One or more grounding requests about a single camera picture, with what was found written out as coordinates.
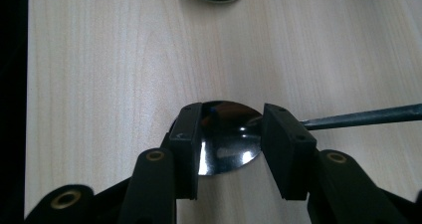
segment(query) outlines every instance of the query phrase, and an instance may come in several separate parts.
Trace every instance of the spoon handle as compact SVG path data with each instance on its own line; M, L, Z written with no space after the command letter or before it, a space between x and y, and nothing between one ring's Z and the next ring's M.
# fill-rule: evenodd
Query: spoon handle
M422 104L301 121L307 130L422 120Z

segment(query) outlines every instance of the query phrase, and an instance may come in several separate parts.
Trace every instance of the wood grain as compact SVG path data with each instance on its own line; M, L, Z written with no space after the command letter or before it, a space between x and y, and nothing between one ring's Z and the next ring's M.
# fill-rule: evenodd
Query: wood grain
M422 101L422 0L30 0L25 210L129 177L179 110L228 100L298 119ZM382 188L422 187L422 123L314 131ZM178 223L309 223L263 155L201 177Z

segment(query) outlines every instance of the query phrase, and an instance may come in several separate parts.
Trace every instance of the wooden table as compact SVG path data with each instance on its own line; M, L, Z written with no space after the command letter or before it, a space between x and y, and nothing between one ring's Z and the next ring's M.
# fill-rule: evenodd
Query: wooden table
M129 177L188 104L264 103L298 119L422 101L422 0L30 0L26 214L47 193ZM313 131L414 200L422 122ZM309 223L264 155L199 179L178 223Z

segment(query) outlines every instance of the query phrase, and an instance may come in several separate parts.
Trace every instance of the dark background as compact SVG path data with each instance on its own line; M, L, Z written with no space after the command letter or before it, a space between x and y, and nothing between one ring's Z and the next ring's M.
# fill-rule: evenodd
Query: dark background
M23 223L28 0L0 4L0 223Z

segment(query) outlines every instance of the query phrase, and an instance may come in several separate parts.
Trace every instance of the light wood surface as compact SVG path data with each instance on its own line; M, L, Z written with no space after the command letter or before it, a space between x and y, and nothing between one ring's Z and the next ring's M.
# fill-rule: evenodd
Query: light wood surface
M422 101L422 0L29 0L25 212L65 184L129 177L185 105L228 100L298 119ZM422 122L313 131L380 187L422 188ZM201 177L178 223L310 223L264 155Z

